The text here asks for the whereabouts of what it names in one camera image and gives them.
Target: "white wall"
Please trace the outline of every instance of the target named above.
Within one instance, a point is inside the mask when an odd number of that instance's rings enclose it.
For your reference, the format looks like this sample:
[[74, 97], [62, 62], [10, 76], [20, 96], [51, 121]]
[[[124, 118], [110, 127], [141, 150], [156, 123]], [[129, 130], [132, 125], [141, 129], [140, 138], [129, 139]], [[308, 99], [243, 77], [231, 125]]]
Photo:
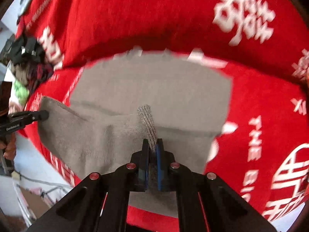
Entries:
[[14, 0], [1, 19], [1, 22], [3, 22], [7, 26], [7, 28], [14, 34], [17, 31], [16, 22], [19, 9], [20, 9], [20, 0]]
[[13, 34], [3, 23], [0, 22], [0, 28], [3, 28], [3, 31], [0, 32], [0, 50], [5, 45], [5, 42], [11, 37]]
[[[69, 185], [33, 146], [29, 139], [16, 135], [16, 157], [14, 159], [15, 170], [21, 174], [42, 181]], [[42, 185], [21, 180], [20, 185], [24, 188], [42, 187], [45, 191], [53, 186]]]
[[0, 176], [0, 196], [0, 207], [5, 215], [22, 215], [11, 177]]

